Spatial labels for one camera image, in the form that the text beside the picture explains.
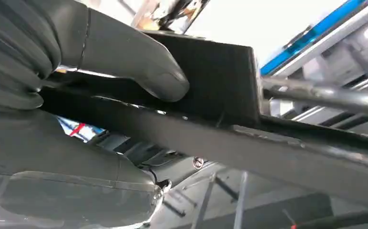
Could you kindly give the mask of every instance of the red marking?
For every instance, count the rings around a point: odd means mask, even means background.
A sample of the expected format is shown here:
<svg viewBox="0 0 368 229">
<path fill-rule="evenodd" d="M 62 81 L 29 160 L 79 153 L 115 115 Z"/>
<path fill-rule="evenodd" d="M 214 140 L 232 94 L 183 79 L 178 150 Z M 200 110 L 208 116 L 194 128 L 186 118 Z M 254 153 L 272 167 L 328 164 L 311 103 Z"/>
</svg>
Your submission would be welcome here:
<svg viewBox="0 0 368 229">
<path fill-rule="evenodd" d="M 77 134 L 86 124 L 80 123 L 70 134 L 69 136 L 73 136 L 74 134 Z"/>
</svg>

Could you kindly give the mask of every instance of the screw head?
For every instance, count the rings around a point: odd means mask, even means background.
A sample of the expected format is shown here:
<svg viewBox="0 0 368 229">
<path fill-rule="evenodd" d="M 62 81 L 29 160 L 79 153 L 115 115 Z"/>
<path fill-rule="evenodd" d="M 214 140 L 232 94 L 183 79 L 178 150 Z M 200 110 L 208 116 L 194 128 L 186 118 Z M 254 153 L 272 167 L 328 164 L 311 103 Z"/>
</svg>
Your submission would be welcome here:
<svg viewBox="0 0 368 229">
<path fill-rule="evenodd" d="M 194 164 L 194 168 L 196 170 L 199 170 L 204 166 L 204 159 L 195 156 L 193 160 L 193 164 Z"/>
</svg>

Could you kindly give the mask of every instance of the black cable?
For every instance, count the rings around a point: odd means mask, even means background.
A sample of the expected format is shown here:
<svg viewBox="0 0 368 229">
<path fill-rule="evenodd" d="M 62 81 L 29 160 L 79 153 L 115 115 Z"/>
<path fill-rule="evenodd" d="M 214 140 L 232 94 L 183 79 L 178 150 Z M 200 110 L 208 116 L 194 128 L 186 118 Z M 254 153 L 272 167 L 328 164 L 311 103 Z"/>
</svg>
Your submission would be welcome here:
<svg viewBox="0 0 368 229">
<path fill-rule="evenodd" d="M 153 177 L 154 177 L 154 183 L 156 184 L 157 183 L 157 176 L 156 174 L 153 172 L 152 168 L 150 168 L 150 166 L 148 167 L 149 169 L 149 172 L 151 172 L 153 174 Z"/>
</svg>

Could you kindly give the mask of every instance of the blue stripe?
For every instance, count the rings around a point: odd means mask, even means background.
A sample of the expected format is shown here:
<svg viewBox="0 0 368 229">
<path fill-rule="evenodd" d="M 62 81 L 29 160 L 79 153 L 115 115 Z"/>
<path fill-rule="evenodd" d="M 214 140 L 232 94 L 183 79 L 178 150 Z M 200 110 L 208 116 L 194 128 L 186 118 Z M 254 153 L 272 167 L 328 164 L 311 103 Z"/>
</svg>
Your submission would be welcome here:
<svg viewBox="0 0 368 229">
<path fill-rule="evenodd" d="M 348 0 L 337 10 L 331 12 L 327 17 L 315 25 L 307 34 L 303 35 L 290 47 L 282 51 L 278 56 L 270 60 L 261 68 L 261 74 L 269 74 L 272 70 L 280 66 L 293 55 L 298 54 L 302 49 L 315 41 L 320 35 L 328 29 L 343 20 L 346 16 L 356 10 L 365 0 Z"/>
</svg>

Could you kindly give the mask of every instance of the black plastic part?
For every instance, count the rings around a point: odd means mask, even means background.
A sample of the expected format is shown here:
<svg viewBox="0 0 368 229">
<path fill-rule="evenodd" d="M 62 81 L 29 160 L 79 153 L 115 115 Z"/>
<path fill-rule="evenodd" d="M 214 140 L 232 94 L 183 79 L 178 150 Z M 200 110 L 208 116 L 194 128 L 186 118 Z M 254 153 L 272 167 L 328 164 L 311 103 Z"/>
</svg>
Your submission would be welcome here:
<svg viewBox="0 0 368 229">
<path fill-rule="evenodd" d="M 172 35 L 148 34 L 165 45 L 177 60 L 191 87 L 176 103 L 164 103 L 126 79 L 68 73 L 75 83 L 65 90 L 103 95 L 131 104 L 199 117 L 212 123 L 258 122 L 258 98 L 253 50 L 250 47 Z"/>
</svg>

